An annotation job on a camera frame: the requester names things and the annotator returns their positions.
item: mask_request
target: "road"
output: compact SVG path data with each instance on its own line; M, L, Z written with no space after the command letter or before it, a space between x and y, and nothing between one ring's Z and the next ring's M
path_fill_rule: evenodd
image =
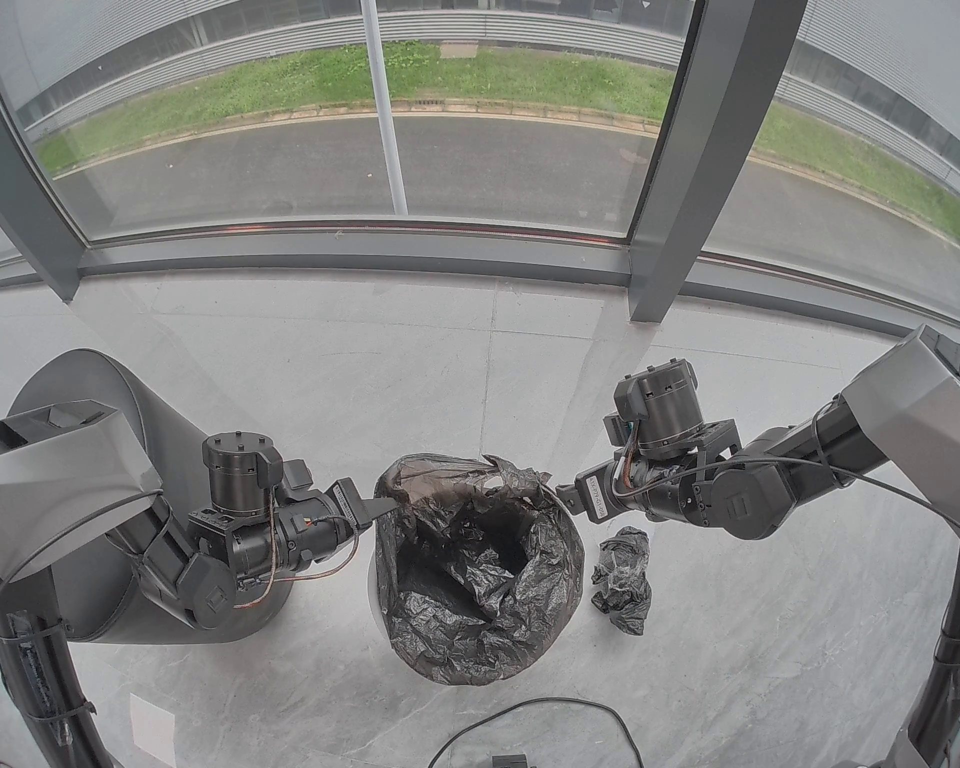
M653 139L582 125L398 116L410 214L625 231ZM56 182L87 232L393 212L372 117L224 132ZM950 309L960 248L875 205L748 162L708 247L781 260Z

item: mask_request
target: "white paper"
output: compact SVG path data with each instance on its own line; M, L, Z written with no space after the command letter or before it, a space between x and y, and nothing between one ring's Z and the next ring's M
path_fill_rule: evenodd
M133 744L170 768L177 768L174 757L174 713L155 707L130 694L130 723Z

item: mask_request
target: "white pole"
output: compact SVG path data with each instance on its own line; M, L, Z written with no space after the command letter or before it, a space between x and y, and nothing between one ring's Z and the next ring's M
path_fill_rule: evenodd
M383 156L387 160L387 181L390 183L390 196L394 199L394 214L396 216L406 216L407 194L403 189L403 174L400 173L400 155L396 151L394 116L390 111L390 89L387 87L387 67L383 63L383 45L380 42L380 25L376 18L376 0L360 0L360 9L363 12L363 30L367 39L367 55L370 57L376 119L380 123Z

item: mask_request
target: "crumpled black bag on floor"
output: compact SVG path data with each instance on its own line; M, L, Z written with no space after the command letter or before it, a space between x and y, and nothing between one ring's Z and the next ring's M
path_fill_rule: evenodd
M600 550L591 579L600 590L590 602L608 614L620 632L643 635L653 596L646 574L650 540L643 531L627 525L616 536L601 541Z
M435 683L513 677L546 652L580 602L584 546L546 487L549 475L484 458L405 456L374 492L400 504L376 522L387 635Z

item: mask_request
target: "crumpled plastic bag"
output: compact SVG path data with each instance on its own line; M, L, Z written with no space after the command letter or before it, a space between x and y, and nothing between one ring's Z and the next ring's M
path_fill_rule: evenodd
M590 602L610 616L611 624L627 635L643 635L652 592L647 582L650 540L630 525L600 542L600 562L591 581L600 586Z
M526 669L583 589L584 546L550 476L484 458L405 456L374 491L400 505L376 522L387 635L435 683L486 685Z

